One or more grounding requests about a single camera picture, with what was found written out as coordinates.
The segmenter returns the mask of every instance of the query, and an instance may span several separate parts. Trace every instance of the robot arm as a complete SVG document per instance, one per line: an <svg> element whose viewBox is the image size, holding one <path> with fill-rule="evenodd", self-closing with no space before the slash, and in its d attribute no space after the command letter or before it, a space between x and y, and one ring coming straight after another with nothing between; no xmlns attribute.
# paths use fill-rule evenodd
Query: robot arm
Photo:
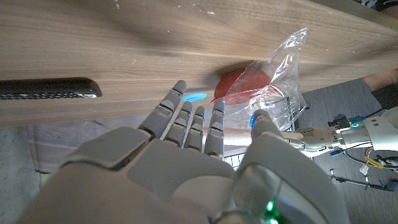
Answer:
<svg viewBox="0 0 398 224"><path fill-rule="evenodd" d="M373 147L377 150L398 151L398 107L386 111L382 116L366 118L352 123L345 116L329 122L330 129L304 128L297 132L300 139L286 138L288 144L308 157L332 152L332 156L343 150L356 147Z"/></svg>
<svg viewBox="0 0 398 224"><path fill-rule="evenodd" d="M203 108L188 130L190 103L161 141L184 90L179 81L138 129L115 129L82 144L19 223L349 223L330 178L286 143L265 111L255 112L252 144L236 172L222 161L221 100L204 153Z"/></svg>

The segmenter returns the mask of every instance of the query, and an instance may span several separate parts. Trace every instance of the wire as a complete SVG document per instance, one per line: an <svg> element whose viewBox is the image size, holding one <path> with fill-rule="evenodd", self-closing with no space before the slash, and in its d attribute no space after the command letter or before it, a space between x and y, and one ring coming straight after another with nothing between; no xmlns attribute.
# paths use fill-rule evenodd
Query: wire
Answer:
<svg viewBox="0 0 398 224"><path fill-rule="evenodd" d="M381 109L379 109L378 111L376 111L376 112L374 112L374 113L371 113L371 114L367 115L366 118L369 118L369 117L371 117L371 116L377 114L378 112L380 112L380 111L382 111L382 110L384 110L384 108L381 108Z"/></svg>
<svg viewBox="0 0 398 224"><path fill-rule="evenodd" d="M368 149L371 149L371 148L373 148L373 147L368 147L367 149L365 149L365 157L368 156L368 154L370 153L370 152L368 152Z"/></svg>
<svg viewBox="0 0 398 224"><path fill-rule="evenodd" d="M364 142L364 143L358 144L358 145L356 145L356 146L343 149L343 152L344 152L344 151L347 151L348 149L352 149L352 148L355 148L355 147L358 147L358 146L362 146L363 144L369 144L369 143L372 143L372 142Z"/></svg>
<svg viewBox="0 0 398 224"><path fill-rule="evenodd" d="M359 159L357 159L357 158L354 158L354 157L350 156L347 152L343 152L343 154L344 154L344 156L346 156L347 158L349 158L349 159L351 159L351 160L353 160L353 161L355 161L355 162L358 162L358 163L360 163L360 164L366 164L365 161L362 161L362 160L359 160ZM398 166L384 165L384 166L383 166L383 169L398 169Z"/></svg>

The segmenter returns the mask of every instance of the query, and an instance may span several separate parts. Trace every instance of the wooden table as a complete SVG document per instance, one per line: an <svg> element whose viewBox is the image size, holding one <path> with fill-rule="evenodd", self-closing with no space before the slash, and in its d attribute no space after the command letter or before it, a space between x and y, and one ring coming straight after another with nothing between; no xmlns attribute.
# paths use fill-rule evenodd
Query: wooden table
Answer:
<svg viewBox="0 0 398 224"><path fill-rule="evenodd" d="M0 102L0 125L148 113L179 79L209 105L226 72L308 27L302 92L398 67L398 21L350 0L0 2L0 79L88 77L96 99Z"/></svg>

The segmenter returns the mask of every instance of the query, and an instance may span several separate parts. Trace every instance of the clear plastic bag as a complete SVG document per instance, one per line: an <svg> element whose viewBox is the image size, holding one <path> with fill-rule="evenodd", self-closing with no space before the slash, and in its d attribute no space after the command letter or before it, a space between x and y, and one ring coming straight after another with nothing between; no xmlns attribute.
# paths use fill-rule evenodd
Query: clear plastic bag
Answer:
<svg viewBox="0 0 398 224"><path fill-rule="evenodd" d="M224 96L227 126L249 129L252 114L264 109L281 131L290 128L307 106L299 85L299 50L307 36L307 28L293 33L269 61L255 61L240 74Z"/></svg>

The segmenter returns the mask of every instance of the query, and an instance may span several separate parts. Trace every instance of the blue light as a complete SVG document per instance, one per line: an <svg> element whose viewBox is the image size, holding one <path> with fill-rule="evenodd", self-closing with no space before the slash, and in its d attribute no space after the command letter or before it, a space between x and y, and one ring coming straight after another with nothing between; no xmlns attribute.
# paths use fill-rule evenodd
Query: blue light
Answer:
<svg viewBox="0 0 398 224"><path fill-rule="evenodd" d="M196 101L201 101L204 98L206 98L207 94L206 93L192 93L185 95L181 98L182 101L187 101L187 102L196 102Z"/></svg>
<svg viewBox="0 0 398 224"><path fill-rule="evenodd" d="M250 127L253 127L253 125L254 125L254 115L251 116Z"/></svg>

